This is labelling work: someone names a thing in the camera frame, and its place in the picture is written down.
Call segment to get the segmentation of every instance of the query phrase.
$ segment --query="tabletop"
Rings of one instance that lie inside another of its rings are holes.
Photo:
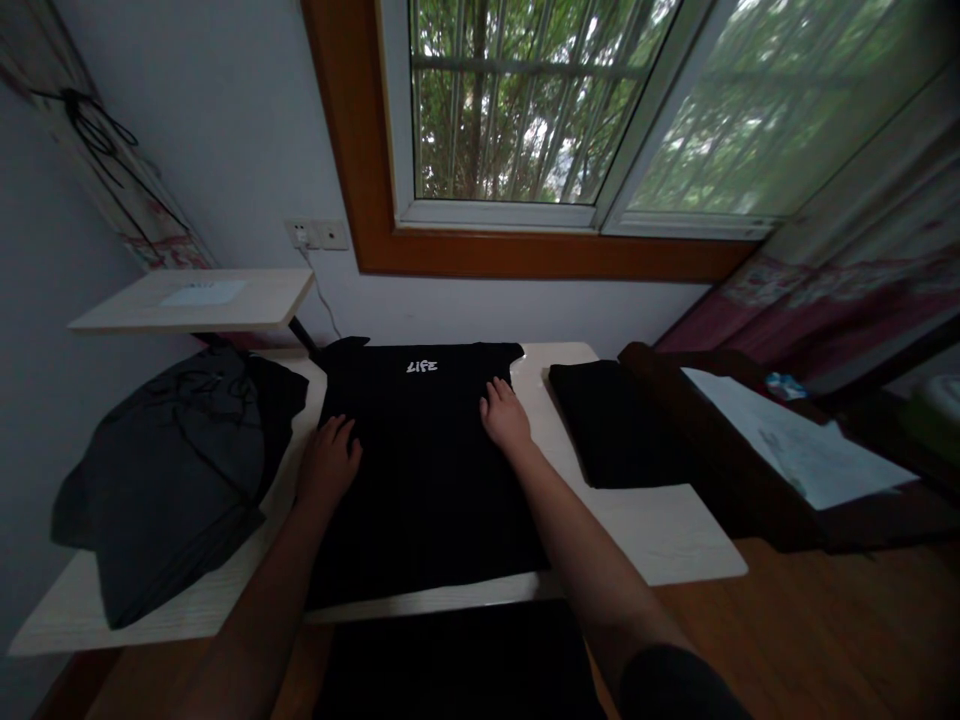
[[[156,270],[67,327],[85,335],[282,330],[312,284],[309,268]]]
[[[550,365],[597,360],[585,343],[524,343],[511,380],[530,417],[534,440],[557,472],[607,529],[650,585],[712,580],[746,573],[729,538],[689,485],[596,490],[583,478],[576,450],[546,387]],[[296,472],[316,427],[327,379],[300,351],[260,353],[309,381],[306,407],[292,421],[293,437],[261,509],[266,522],[220,569],[207,574],[138,622],[111,631],[100,600],[96,558],[79,551],[10,646],[11,655],[39,655],[208,637],[223,624],[293,502]],[[550,572],[496,578],[308,613],[307,622],[340,622],[523,602],[560,594]]]

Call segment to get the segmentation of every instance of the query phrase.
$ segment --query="wooden window frame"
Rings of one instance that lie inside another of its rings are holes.
[[[396,226],[376,0],[302,0],[362,273],[716,283],[754,242]]]

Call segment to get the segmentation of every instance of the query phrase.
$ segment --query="curtain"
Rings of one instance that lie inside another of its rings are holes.
[[[840,231],[774,235],[656,349],[732,348],[809,381],[957,306],[958,130]]]
[[[0,76],[36,107],[100,213],[144,270],[213,265],[158,174],[137,154],[136,138],[103,108],[49,0],[0,3]]]

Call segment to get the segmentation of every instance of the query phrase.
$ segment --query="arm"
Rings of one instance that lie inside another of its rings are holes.
[[[297,503],[187,683],[177,718],[267,718],[303,618],[310,573],[363,449],[347,440],[353,420],[330,418],[310,439]]]
[[[530,437],[510,386],[494,378],[480,418],[520,479],[540,540],[607,686],[618,696],[626,664],[661,643],[696,652],[623,551]]]

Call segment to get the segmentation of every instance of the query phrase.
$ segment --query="document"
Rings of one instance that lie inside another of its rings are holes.
[[[917,479],[847,440],[835,422],[817,425],[733,378],[693,368],[683,372],[815,510]]]
[[[246,280],[216,280],[213,282],[195,282],[185,285],[160,302],[160,307],[182,307],[185,305],[226,305],[233,300]]]

